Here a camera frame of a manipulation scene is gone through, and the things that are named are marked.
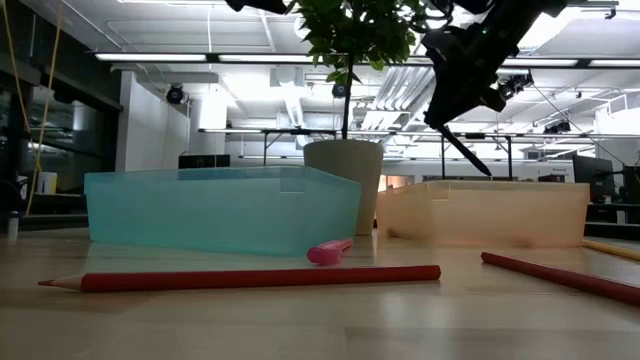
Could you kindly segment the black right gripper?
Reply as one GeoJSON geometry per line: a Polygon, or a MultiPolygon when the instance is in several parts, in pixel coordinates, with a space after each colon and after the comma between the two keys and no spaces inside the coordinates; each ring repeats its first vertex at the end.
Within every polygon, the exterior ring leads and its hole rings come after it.
{"type": "Polygon", "coordinates": [[[486,106],[500,112],[501,64],[519,53],[519,31],[499,28],[443,28],[432,32],[436,87],[424,122],[436,129],[463,112],[486,106]]]}

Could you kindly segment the black pen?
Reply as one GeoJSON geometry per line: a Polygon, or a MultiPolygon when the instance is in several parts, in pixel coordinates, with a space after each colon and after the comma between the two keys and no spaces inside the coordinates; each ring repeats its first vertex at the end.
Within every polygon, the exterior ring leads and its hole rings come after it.
{"type": "Polygon", "coordinates": [[[446,126],[439,125],[436,126],[435,129],[467,160],[469,160],[477,170],[479,170],[486,176],[492,176],[489,168],[476,155],[474,155],[446,126]]]}

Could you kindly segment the pink highlighter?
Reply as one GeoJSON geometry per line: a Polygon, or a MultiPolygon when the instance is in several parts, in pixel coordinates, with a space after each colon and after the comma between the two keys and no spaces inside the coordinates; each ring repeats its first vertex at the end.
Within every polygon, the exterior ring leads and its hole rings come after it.
{"type": "Polygon", "coordinates": [[[351,238],[329,241],[310,248],[306,256],[315,265],[335,265],[341,261],[344,252],[352,246],[352,243],[351,238]]]}

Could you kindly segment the red pencil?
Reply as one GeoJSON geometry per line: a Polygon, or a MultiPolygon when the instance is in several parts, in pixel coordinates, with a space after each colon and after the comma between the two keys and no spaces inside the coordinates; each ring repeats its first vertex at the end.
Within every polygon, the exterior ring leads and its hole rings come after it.
{"type": "Polygon", "coordinates": [[[86,293],[342,285],[437,280],[437,265],[280,270],[84,273],[38,284],[86,293]]]}
{"type": "Polygon", "coordinates": [[[481,259],[493,266],[640,307],[640,287],[635,285],[488,252],[482,252],[481,259]]]}

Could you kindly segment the yellow pencil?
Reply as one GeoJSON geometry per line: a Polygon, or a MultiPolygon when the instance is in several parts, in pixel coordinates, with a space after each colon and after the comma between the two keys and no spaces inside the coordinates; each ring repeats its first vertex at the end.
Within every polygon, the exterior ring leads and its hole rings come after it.
{"type": "Polygon", "coordinates": [[[592,250],[596,250],[596,251],[600,251],[600,252],[603,252],[603,253],[607,253],[607,254],[611,254],[611,255],[614,255],[614,256],[618,256],[618,257],[622,257],[622,258],[625,258],[625,259],[630,259],[630,260],[634,260],[634,261],[639,261],[640,262],[640,251],[638,251],[638,250],[632,250],[632,249],[629,249],[629,248],[609,245],[609,244],[596,242],[596,241],[590,241],[590,240],[583,240],[581,245],[583,247],[586,247],[586,248],[589,248],[589,249],[592,249],[592,250]]]}

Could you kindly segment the long ceiling light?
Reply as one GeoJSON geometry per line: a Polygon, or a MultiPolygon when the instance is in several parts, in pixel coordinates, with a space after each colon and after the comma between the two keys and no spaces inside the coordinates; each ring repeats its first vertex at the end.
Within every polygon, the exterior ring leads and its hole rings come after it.
{"type": "Polygon", "coordinates": [[[577,59],[567,58],[508,58],[502,63],[505,68],[564,68],[574,67],[577,59]]]}
{"type": "Polygon", "coordinates": [[[640,59],[594,59],[589,63],[594,68],[640,69],[640,59]]]}
{"type": "Polygon", "coordinates": [[[220,62],[226,63],[274,63],[274,64],[312,64],[313,58],[304,54],[220,54],[218,56],[220,62]]]}
{"type": "Polygon", "coordinates": [[[207,62],[204,54],[179,53],[95,53],[100,61],[108,62],[207,62]]]}

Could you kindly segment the translucent orange plastic bin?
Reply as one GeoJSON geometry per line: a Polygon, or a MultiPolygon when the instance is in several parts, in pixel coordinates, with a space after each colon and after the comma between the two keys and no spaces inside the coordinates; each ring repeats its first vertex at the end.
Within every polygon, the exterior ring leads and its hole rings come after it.
{"type": "Polygon", "coordinates": [[[380,192],[376,220],[426,246],[575,247],[589,202],[581,183],[435,180],[380,192]]]}

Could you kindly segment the green leafy plant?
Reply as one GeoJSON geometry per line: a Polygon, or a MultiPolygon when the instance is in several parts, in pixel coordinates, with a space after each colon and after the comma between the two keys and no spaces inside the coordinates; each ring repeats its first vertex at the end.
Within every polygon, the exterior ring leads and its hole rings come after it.
{"type": "Polygon", "coordinates": [[[425,29],[429,19],[426,0],[291,0],[287,11],[302,17],[313,64],[330,67],[326,81],[346,89],[343,139],[351,88],[358,80],[354,67],[365,63],[381,71],[405,63],[416,44],[414,32],[425,29]]]}

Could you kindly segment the large black monitor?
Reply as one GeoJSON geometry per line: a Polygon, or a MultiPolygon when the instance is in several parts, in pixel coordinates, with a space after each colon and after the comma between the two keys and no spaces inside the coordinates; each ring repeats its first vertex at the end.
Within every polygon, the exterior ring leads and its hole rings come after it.
{"type": "Polygon", "coordinates": [[[610,160],[573,155],[572,162],[575,182],[589,185],[592,203],[605,203],[613,198],[615,182],[610,160]]]}

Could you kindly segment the translucent green plastic bin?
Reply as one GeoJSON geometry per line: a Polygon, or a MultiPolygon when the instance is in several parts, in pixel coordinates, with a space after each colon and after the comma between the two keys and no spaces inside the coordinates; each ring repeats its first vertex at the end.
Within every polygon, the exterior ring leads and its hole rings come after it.
{"type": "Polygon", "coordinates": [[[97,243],[275,256],[354,236],[360,202],[305,166],[89,173],[84,193],[97,243]]]}

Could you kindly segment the small black monitor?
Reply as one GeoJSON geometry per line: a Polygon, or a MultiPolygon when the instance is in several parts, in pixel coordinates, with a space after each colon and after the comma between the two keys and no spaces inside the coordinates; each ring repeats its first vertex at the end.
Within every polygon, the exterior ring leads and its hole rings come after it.
{"type": "Polygon", "coordinates": [[[181,155],[178,158],[179,169],[229,167],[230,156],[223,155],[181,155]]]}

